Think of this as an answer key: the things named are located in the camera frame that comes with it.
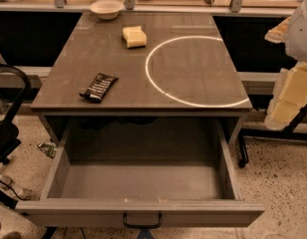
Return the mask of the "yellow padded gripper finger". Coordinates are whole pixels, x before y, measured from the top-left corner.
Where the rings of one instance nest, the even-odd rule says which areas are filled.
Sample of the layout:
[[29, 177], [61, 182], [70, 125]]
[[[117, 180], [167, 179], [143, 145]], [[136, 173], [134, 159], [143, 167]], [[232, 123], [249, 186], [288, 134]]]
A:
[[286, 40], [286, 33], [288, 30], [288, 25], [290, 22], [290, 18], [286, 18], [281, 23], [279, 23], [277, 26], [270, 29], [264, 36], [264, 39], [266, 41], [269, 41], [271, 43], [284, 43]]
[[307, 63], [299, 62], [291, 70], [280, 70], [264, 124], [272, 130], [284, 129], [306, 105]]

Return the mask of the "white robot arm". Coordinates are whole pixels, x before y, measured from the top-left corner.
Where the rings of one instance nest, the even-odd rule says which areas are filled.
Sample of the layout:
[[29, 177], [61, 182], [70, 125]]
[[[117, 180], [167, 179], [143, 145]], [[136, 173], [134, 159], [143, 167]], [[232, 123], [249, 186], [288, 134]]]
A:
[[265, 39], [284, 43], [286, 54], [297, 61], [291, 70], [280, 70], [266, 112], [265, 126], [281, 130], [307, 105], [307, 0], [289, 18], [269, 30]]

